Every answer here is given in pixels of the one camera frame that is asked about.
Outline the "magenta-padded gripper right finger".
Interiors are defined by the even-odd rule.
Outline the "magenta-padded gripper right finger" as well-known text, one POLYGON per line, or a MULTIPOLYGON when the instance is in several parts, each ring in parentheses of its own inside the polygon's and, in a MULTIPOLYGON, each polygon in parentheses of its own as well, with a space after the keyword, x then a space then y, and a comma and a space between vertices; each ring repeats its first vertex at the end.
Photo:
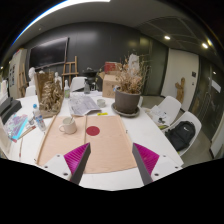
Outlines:
POLYGON ((159 155, 137 143, 133 144, 132 153, 144 185, 182 169, 168 155, 159 155))

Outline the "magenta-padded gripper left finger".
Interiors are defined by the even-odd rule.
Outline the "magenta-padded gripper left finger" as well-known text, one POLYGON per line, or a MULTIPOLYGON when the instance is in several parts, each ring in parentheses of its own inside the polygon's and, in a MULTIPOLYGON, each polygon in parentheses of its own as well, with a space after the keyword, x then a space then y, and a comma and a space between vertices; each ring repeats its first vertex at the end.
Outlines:
POLYGON ((89 143, 81 145, 65 155, 56 154, 42 168, 76 185, 80 183, 91 153, 89 143))

